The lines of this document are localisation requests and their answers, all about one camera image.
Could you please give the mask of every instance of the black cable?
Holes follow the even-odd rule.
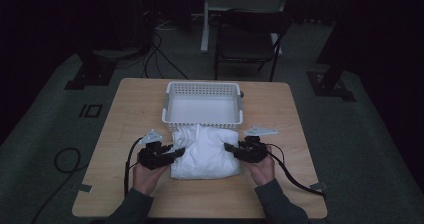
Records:
[[[157,34],[156,32],[154,32],[154,34],[156,35],[156,36],[158,36],[159,37],[159,39],[160,40],[162,40],[162,37],[160,37],[159,36],[159,34]],[[166,57],[166,55],[159,49],[159,47],[157,47],[155,44],[153,44],[153,43],[151,43],[151,45],[165,58],[165,60],[169,63],[169,64],[171,64],[171,66],[172,67],[174,67],[175,68],[175,70],[177,70],[185,79],[189,79],[174,63],[172,63],[169,59],[168,59],[168,57]]]
[[[162,79],[165,79],[165,78],[163,77],[163,75],[162,75],[162,72],[160,71],[160,68],[159,68],[159,62],[158,62],[158,55],[156,55],[156,54],[155,54],[155,64],[156,64],[156,69],[158,70],[159,76],[160,76]]]
[[[58,160],[59,157],[62,153],[66,152],[66,151],[74,151],[77,153],[77,161],[74,165],[74,167],[71,170],[64,170],[61,167],[59,167],[58,165]],[[66,173],[69,174],[68,177],[63,181],[63,183],[49,196],[49,198],[47,198],[47,200],[43,203],[43,205],[38,209],[37,214],[34,216],[34,218],[32,219],[31,223],[35,223],[38,219],[38,217],[40,216],[41,212],[44,210],[44,208],[46,207],[46,205],[53,199],[53,197],[56,196],[56,194],[60,191],[60,189],[63,188],[63,186],[66,185],[66,183],[72,178],[72,176],[75,174],[75,172],[83,170],[85,168],[87,168],[88,165],[84,165],[82,167],[78,167],[79,164],[81,162],[81,153],[78,149],[73,148],[73,147],[68,147],[68,148],[64,148],[61,151],[59,151],[55,158],[54,158],[54,166],[56,168],[56,170],[58,170],[61,173]]]
[[[283,153],[283,150],[281,150],[281,148],[279,148],[279,147],[277,147],[280,151],[281,151],[281,153],[283,154],[283,160],[284,160],[284,153]],[[323,192],[319,192],[319,191],[316,191],[316,190],[313,190],[313,189],[311,189],[311,188],[308,188],[308,187],[305,187],[304,185],[302,185],[302,184],[300,184],[298,181],[296,181],[296,179],[294,179],[294,177],[290,174],[290,172],[289,172],[289,170],[287,169],[287,167],[286,167],[286,165],[284,164],[284,162],[282,162],[278,157],[276,157],[274,154],[272,154],[271,152],[269,152],[268,150],[267,150],[267,153],[271,156],[271,157],[273,157],[277,162],[278,162],[278,164],[280,165],[280,167],[283,169],[283,171],[284,171],[284,173],[286,174],[286,177],[287,177],[287,179],[289,179],[289,181],[291,182],[291,183],[293,183],[295,186],[297,186],[297,187],[299,187],[300,189],[302,189],[302,190],[304,190],[304,191],[307,191],[307,192],[310,192],[310,193],[313,193],[313,194],[317,194],[317,195],[320,195],[320,196],[322,196],[322,197],[324,197],[324,199],[326,198],[326,194],[325,193],[323,193]]]
[[[130,175],[130,169],[133,166],[130,166],[130,161],[131,161],[131,156],[132,156],[132,152],[134,151],[135,146],[138,144],[138,142],[142,139],[142,137],[138,138],[133,145],[131,146],[130,152],[128,153],[128,159],[127,162],[125,163],[125,176],[124,176],[124,196],[127,196],[128,194],[128,179],[129,179],[129,175]]]
[[[326,217],[324,217],[323,220],[325,221],[325,223],[330,224]]]
[[[148,52],[148,48],[149,47],[146,45],[144,47],[141,47],[139,50],[135,52],[124,54],[122,56],[116,56],[116,57],[103,56],[98,53],[94,53],[94,55],[96,55],[99,61],[103,61],[103,62],[119,62],[119,61],[128,61],[128,60],[137,60],[146,56]]]
[[[149,64],[150,58],[152,58],[153,54],[156,55],[156,51],[158,50],[158,48],[162,45],[162,38],[159,37],[159,43],[157,45],[157,47],[152,51],[152,53],[150,53],[149,57],[147,58],[147,60],[145,62],[143,62],[143,72],[141,73],[141,78],[143,78],[143,75],[146,74],[146,78],[149,78],[149,75],[147,73],[147,65]]]
[[[134,58],[132,60],[125,60],[126,63],[117,63],[115,69],[126,69],[128,67],[137,65],[140,62],[143,63],[145,58],[146,58],[146,55],[137,59]]]

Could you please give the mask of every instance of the black chair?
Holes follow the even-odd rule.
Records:
[[[215,48],[215,80],[219,63],[259,63],[258,71],[266,62],[273,61],[269,81],[274,77],[281,40],[290,27],[286,12],[260,12],[230,9],[221,12]]]

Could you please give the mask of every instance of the tripod base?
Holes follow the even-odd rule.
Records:
[[[85,86],[108,86],[116,63],[100,65],[98,71],[91,72],[83,64],[78,70],[74,80],[68,81],[65,90],[83,90]]]
[[[306,72],[308,74],[309,81],[311,82],[312,89],[316,96],[327,96],[327,97],[341,97],[346,102],[356,102],[355,97],[351,91],[348,91],[341,80],[339,80],[334,87],[331,89],[325,88],[321,85],[324,73],[319,72]]]

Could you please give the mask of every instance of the white plastic basket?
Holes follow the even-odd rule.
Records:
[[[243,122],[240,87],[222,82],[170,82],[162,110],[170,132],[200,124],[237,130]]]

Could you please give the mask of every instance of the white towel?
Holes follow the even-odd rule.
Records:
[[[224,143],[238,147],[237,132],[193,125],[179,127],[172,136],[174,150],[185,147],[184,155],[171,165],[172,178],[219,179],[240,173],[239,161],[224,149]]]

